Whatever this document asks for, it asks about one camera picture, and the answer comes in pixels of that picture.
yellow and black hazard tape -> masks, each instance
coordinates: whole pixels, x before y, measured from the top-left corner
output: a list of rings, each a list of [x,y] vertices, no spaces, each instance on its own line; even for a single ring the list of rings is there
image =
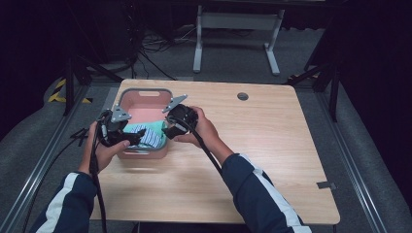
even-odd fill
[[[60,82],[55,86],[54,91],[51,94],[51,97],[49,97],[49,102],[66,102],[66,98],[58,96],[60,93],[61,88],[66,84],[66,79],[61,78]],[[85,104],[91,104],[93,102],[93,98],[85,98],[83,99],[82,103]]]

cloth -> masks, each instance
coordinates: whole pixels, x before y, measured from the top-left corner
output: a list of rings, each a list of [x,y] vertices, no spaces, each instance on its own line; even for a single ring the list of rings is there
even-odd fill
[[[252,232],[311,232],[267,175],[246,155],[231,155],[223,164],[222,177]],[[87,232],[96,193],[91,177],[70,173],[30,232]]]
[[[166,139],[162,129],[166,127],[164,120],[154,122],[144,122],[138,124],[127,124],[123,131],[126,133],[137,133],[146,129],[145,136],[142,137],[139,148],[160,148]]]

navy blue sleeve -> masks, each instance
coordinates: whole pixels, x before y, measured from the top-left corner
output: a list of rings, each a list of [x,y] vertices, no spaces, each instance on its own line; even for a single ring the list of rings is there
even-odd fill
[[[231,155],[222,172],[236,210],[252,232],[311,232],[269,177],[246,155]]]
[[[85,173],[70,173],[61,182],[30,232],[88,232],[97,189]]]

wooden table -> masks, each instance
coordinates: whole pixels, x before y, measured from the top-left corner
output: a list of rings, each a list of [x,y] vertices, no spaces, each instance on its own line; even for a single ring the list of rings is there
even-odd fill
[[[305,223],[336,224],[340,216],[294,89],[286,85],[123,81],[130,87],[168,88],[201,107],[221,138],[249,155],[274,182]],[[237,94],[249,95],[246,101]],[[100,175],[107,219],[241,223],[232,196],[204,154],[191,144],[169,141],[162,159],[119,159]],[[91,218],[100,218],[97,200]]]

person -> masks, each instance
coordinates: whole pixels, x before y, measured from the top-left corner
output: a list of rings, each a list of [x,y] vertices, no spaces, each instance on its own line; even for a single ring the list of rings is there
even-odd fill
[[[303,224],[293,207],[274,187],[268,176],[254,165],[246,154],[235,153],[220,138],[214,124],[202,109],[193,108],[198,115],[196,132],[222,166],[223,181],[233,195],[236,210],[252,232],[311,232]],[[67,175],[48,206],[40,213],[30,232],[87,232],[93,211],[96,187],[88,170],[92,139],[96,122],[88,132],[83,159],[78,171]],[[192,134],[174,138],[180,143],[192,143],[200,148]],[[113,156],[126,149],[128,141],[106,148],[99,144],[96,150],[100,171]]]

